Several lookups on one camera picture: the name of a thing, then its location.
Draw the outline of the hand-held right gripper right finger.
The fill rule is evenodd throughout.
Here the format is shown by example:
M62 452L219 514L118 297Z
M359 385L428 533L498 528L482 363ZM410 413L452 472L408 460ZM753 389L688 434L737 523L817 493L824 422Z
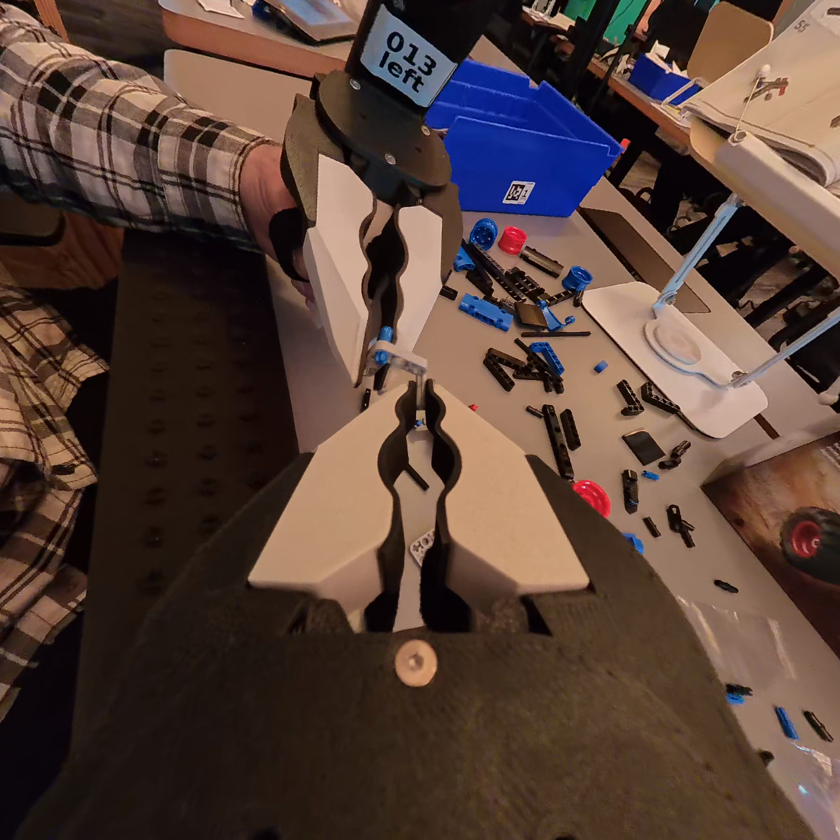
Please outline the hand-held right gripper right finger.
M442 483L423 559L423 621L469 630L523 596L581 592L590 577L528 456L443 386L425 384L432 469Z

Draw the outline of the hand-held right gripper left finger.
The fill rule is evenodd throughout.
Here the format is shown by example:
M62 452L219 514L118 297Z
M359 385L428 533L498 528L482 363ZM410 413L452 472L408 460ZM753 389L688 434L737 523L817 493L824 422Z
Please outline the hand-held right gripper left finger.
M334 601L369 632L394 629L406 552L395 484L416 414L409 382L316 447L248 575L251 587Z

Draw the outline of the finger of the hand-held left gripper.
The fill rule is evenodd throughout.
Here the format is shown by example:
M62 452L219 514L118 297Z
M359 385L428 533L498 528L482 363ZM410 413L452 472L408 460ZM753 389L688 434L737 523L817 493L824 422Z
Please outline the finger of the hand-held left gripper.
M368 245L367 345L391 331L398 348L414 351L442 286L443 221L425 205L396 206Z
M368 248L383 234L394 204L382 201L348 164L319 154L315 218L303 244L318 316L329 347L352 387L369 369L370 348L394 317L387 258Z

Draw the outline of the person's left forearm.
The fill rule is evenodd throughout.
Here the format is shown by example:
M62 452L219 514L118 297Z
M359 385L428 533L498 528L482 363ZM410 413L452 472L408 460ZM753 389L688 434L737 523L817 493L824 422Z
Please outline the person's left forearm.
M194 107L160 80L1 11L2 189L114 227L227 241L275 258L259 170L265 135Z

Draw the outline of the grey desk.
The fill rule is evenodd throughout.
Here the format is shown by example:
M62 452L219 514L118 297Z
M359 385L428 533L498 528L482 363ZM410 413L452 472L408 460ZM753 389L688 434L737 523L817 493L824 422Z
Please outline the grey desk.
M182 49L165 51L164 81L197 106L273 140L285 132L295 97L310 89L309 79ZM595 273L597 287L601 280L618 282L626 274L577 213L566 219L526 217L524 227L529 236L535 236L538 249L561 259L583 257L584 267ZM268 258L266 263L298 448L308 452L336 432L340 422L358 413L361 394L339 370L303 297L278 264ZM520 382L506 394L482 364L488 347L513 355L516 348L511 336L518 331L498 331L456 309L456 302L441 297L418 341L417 350L430 363L435 382L462 403L477 404L481 417L553 468L544 426L525 409L526 404L537 406L539 395L544 398L541 403L549 396L537 382ZM801 736L799 743L838 758L838 659L701 488L707 475L731 455L738 460L739 450L788 445L786 439L769 440L759 423L749 421L731 436L712 440L650 406L637 423L620 417L615 383L627 379L639 385L642 375L588 315L582 313L577 319L574 328L591 329L590 337L552 342L560 348L566 368L564 394L555 402L560 409L571 409L581 431L582 447L571 455L575 475L594 480L606 490L613 505L610 521L622 531L635 532L644 542L645 559L673 594L779 622L798 680L759 691L740 706L730 705L752 746L770 751L790 740L774 713L779 706L791 717ZM609 366L596 374L593 367L599 361ZM659 481L640 479L642 510L631 516L621 502L620 472L636 460L621 436L637 427L646 428L668 449L684 438L692 441L692 447L684 464L660 474ZM668 530L665 509L669 503L677 504L695 526L695 548L687 548L678 534ZM656 522L660 539L649 535L643 517ZM736 585L739 593L719 590L713 585L715 579ZM835 741L822 741L802 710L813 711Z

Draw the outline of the person's left hand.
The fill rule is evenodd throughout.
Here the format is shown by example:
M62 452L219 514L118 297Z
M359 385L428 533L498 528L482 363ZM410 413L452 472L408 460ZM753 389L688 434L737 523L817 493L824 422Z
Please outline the person's left hand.
M281 156L278 144L262 144L248 153L239 182L240 203L257 246L281 266L308 309L315 312L314 293L301 252L301 213L284 182Z

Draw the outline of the cluster of black straight beams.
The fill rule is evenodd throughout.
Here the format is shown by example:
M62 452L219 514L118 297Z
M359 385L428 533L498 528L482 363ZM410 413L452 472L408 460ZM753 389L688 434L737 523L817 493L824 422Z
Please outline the cluster of black straight beams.
M557 295L550 296L545 289L539 286L522 269L513 267L503 269L485 251L466 242L461 241L461 249L475 266L473 269L486 279L486 283L497 283L509 297L515 302L529 301L538 305L544 304L551 307L557 303L573 300L577 306L584 296L582 290L565 290Z

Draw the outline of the black long beam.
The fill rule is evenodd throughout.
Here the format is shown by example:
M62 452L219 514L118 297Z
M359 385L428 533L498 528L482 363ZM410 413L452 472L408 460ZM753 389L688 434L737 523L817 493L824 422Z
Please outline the black long beam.
M565 444L561 421L551 404L542 405L542 419L547 430L556 468L560 477L570 484L575 482L569 450Z

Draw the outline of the blue plastic bin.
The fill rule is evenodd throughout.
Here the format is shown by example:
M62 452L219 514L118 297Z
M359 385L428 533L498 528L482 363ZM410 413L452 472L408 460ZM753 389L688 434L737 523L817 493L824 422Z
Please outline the blue plastic bin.
M690 86L691 79L684 72L673 70L663 60L649 54L639 55L628 78L628 83L646 97L662 102Z
M623 153L549 83L467 59L427 113L462 210L569 217Z

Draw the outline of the heap of crossed black beams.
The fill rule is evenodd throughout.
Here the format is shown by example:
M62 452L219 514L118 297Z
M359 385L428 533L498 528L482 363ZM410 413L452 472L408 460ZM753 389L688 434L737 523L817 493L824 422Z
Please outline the heap of crossed black beams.
M546 393L564 394L564 382L561 374L549 364L545 354L532 350L522 339L514 340L516 346L525 353L526 360L513 371L515 380L539 381Z

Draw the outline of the brown wooden table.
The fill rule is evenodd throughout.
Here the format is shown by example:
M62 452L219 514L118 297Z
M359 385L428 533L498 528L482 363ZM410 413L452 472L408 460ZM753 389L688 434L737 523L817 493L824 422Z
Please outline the brown wooden table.
M236 2L243 17L208 12L195 1L160 1L166 37L175 45L240 64L310 79L341 70L351 42L310 45L254 17Z

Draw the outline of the white book stand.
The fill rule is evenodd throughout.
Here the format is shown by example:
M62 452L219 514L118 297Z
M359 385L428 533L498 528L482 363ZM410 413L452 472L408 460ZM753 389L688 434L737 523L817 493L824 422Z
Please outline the white book stand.
M756 380L829 330L838 313L746 372L676 308L678 292L743 205L838 277L839 200L751 134L726 134L683 113L690 120L692 157L731 189L730 196L661 292L631 281L588 290L583 304L629 360L679 406L690 426L708 437L725 438L767 407Z

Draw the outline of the flat clear plastic bag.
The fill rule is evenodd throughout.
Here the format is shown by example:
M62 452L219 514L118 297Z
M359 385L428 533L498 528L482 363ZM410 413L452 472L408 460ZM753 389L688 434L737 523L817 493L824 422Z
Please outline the flat clear plastic bag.
M839 759L798 741L770 750L769 771L817 838L839 838Z
M682 596L676 600L722 683L755 694L798 680L778 621Z

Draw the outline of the toy set box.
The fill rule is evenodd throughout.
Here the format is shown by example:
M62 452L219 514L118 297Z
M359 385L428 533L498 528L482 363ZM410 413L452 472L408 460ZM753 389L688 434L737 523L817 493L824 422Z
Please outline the toy set box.
M839 656L839 433L730 469L702 489Z

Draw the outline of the instruction booklet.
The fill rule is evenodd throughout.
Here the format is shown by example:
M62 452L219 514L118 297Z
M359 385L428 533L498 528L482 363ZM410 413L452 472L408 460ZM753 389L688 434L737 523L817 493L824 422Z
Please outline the instruction booklet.
M720 132L751 134L837 195L839 2L801 7L768 45L681 110Z

